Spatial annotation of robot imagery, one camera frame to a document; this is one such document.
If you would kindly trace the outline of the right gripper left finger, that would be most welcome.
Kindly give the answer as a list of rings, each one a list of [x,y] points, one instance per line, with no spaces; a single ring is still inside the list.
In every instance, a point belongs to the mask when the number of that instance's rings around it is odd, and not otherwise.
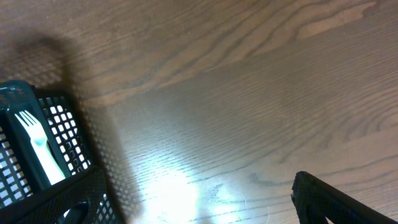
[[[93,223],[106,193],[105,175],[91,166],[39,193],[1,209],[1,223]]]

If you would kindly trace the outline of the white fork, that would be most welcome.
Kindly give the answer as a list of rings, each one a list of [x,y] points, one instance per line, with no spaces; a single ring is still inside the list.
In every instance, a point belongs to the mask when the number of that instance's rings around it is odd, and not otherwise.
[[[30,138],[30,144],[50,184],[54,185],[65,180],[65,174],[52,156],[48,145],[48,137],[40,121],[27,110],[20,111],[14,116],[27,132]]]

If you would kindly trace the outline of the black plastic basket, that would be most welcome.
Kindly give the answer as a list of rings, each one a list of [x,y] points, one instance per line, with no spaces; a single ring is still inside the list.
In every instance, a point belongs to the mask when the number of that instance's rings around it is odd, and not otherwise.
[[[36,88],[22,80],[4,82],[1,84],[1,209],[53,186],[27,132],[14,116],[24,110],[40,121],[52,156],[66,179],[91,166],[101,169],[72,99],[64,91]],[[106,186],[93,223],[121,221]]]

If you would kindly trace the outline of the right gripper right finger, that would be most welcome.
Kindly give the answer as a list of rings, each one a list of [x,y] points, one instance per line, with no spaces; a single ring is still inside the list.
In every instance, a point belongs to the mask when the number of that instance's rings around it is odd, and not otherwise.
[[[296,173],[291,198],[301,224],[396,222],[305,171]]]

